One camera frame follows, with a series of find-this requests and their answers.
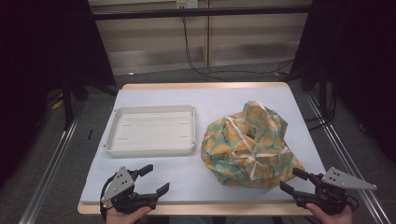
orange patterned cloth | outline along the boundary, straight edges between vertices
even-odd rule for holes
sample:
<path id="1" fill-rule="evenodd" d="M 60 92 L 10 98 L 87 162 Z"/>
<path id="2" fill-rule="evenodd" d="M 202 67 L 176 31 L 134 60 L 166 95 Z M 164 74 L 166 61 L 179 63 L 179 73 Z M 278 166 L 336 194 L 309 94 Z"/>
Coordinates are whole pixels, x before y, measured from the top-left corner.
<path id="1" fill-rule="evenodd" d="M 223 185 L 271 189 L 304 170 L 285 143 L 288 123 L 256 101 L 241 113 L 211 123 L 205 132 L 201 157 Z"/>

aluminum rail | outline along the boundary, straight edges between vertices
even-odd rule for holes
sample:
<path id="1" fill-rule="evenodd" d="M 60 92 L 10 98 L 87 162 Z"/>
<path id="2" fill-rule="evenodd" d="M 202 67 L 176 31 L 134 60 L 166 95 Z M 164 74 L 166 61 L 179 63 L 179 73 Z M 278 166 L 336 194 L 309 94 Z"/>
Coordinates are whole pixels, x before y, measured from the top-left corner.
<path id="1" fill-rule="evenodd" d="M 47 167 L 46 172 L 43 174 L 40 183 L 38 184 L 37 189 L 35 190 L 35 194 L 31 198 L 29 204 L 26 206 L 23 215 L 20 219 L 20 224 L 33 224 L 35 223 L 35 219 L 38 216 L 38 213 L 43 205 L 47 193 L 50 189 L 50 183 L 52 182 L 53 177 L 55 177 L 56 171 L 58 170 L 59 164 L 61 163 L 62 157 L 69 145 L 70 139 L 73 136 L 73 133 L 77 127 L 78 120 L 81 116 L 83 107 L 85 105 L 85 101 L 80 103 L 77 109 L 76 116 L 74 117 L 72 123 L 69 128 L 64 131 L 61 140 L 58 146 L 55 149 L 55 152 L 49 162 L 49 166 Z"/>
<path id="2" fill-rule="evenodd" d="M 149 18 L 173 18 L 173 17 L 202 17 L 202 16 L 232 16 L 232 15 L 258 15 L 258 14 L 290 14 L 290 13 L 320 13 L 329 11 L 335 6 L 311 7 L 311 6 L 286 6 L 286 7 L 219 7 L 219 8 L 186 8 L 186 9 L 161 9 L 145 11 L 121 11 L 121 12 L 93 12 L 90 15 L 70 15 L 69 20 L 127 20 Z"/>
<path id="3" fill-rule="evenodd" d="M 313 93 L 308 93 L 307 99 L 309 104 L 311 104 L 315 114 L 321 118 L 321 113 L 319 109 L 319 102 L 318 99 L 315 97 Z M 340 137 L 338 136 L 337 132 L 335 131 L 334 127 L 330 122 L 326 122 L 325 119 L 319 119 L 320 123 L 322 124 L 324 132 L 329 137 L 330 141 L 332 142 L 332 146 L 335 149 L 335 152 L 338 154 L 341 162 L 344 164 L 346 171 L 356 176 L 359 179 L 364 180 L 361 172 L 359 171 L 358 167 L 356 166 L 355 162 L 349 156 L 347 148 L 341 141 Z M 390 224 L 390 220 L 385 213 L 385 210 L 382 208 L 379 200 L 376 198 L 375 194 L 368 189 L 358 189 L 361 198 L 363 199 L 364 203 L 366 204 L 367 208 L 369 209 L 370 213 L 372 214 L 375 223 L 377 224 Z"/>

white tabletop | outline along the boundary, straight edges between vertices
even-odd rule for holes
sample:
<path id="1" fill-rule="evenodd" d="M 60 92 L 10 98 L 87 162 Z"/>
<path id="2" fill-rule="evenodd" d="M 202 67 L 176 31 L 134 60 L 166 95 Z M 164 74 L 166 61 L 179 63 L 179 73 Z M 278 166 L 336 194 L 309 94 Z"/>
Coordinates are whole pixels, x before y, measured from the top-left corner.
<path id="1" fill-rule="evenodd" d="M 138 177 L 135 191 L 152 193 L 169 182 L 169 191 L 161 197 L 159 204 L 202 204 L 202 203 L 294 203 L 294 200 L 279 187 L 247 189 L 221 185 L 201 160 L 201 142 L 206 127 L 216 119 L 241 112 L 248 101 L 260 101 L 267 108 L 275 110 L 289 125 L 285 141 L 308 172 L 325 173 L 318 152 L 307 130 L 304 119 L 285 83 L 256 85 L 244 88 L 206 88 L 162 90 L 121 90 L 114 109 L 142 105 L 192 105 L 196 109 L 197 149 L 189 156 L 162 158 L 116 159 L 109 155 L 103 145 L 106 143 L 113 113 L 107 123 L 91 169 L 87 176 L 80 202 L 96 204 L 106 180 L 124 165 L 130 170 L 153 164 L 154 170 L 144 177 Z M 294 178 L 288 182 L 297 190 L 314 192 L 309 181 Z"/>

wall outlet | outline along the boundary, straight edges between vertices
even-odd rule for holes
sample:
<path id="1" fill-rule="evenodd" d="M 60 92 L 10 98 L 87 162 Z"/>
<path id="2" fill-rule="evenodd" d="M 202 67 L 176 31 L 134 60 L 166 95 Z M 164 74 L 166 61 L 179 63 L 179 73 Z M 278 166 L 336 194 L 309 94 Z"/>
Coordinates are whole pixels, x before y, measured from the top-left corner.
<path id="1" fill-rule="evenodd" d="M 187 0 L 187 8 L 198 8 L 198 0 Z"/>
<path id="2" fill-rule="evenodd" d="M 176 0 L 176 9 L 187 8 L 187 0 Z"/>

white table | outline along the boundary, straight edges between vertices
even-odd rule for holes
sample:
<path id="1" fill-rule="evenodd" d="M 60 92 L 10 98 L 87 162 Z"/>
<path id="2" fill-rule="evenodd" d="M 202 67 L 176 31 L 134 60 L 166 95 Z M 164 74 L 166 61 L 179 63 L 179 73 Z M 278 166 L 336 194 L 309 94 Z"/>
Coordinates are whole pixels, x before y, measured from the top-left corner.
<path id="1" fill-rule="evenodd" d="M 81 194 L 78 211 L 99 214 L 99 198 L 106 180 L 122 165 L 140 169 L 153 164 L 154 170 L 136 180 L 135 191 L 152 193 L 170 182 L 151 215 L 204 216 L 306 216 L 294 200 L 279 187 L 245 189 L 221 185 L 204 166 L 200 157 L 201 142 L 207 125 L 243 109 L 247 101 L 261 101 L 274 109 L 289 125 L 285 141 L 305 169 L 325 173 L 323 164 L 305 126 L 304 119 L 285 83 L 168 83 L 129 84 L 119 92 L 114 109 L 141 105 L 193 105 L 196 108 L 197 149 L 185 157 L 116 159 L 103 145 L 114 113 L 110 116 L 102 140 Z M 314 192 L 309 181 L 294 178 L 288 182 L 297 190 Z"/>

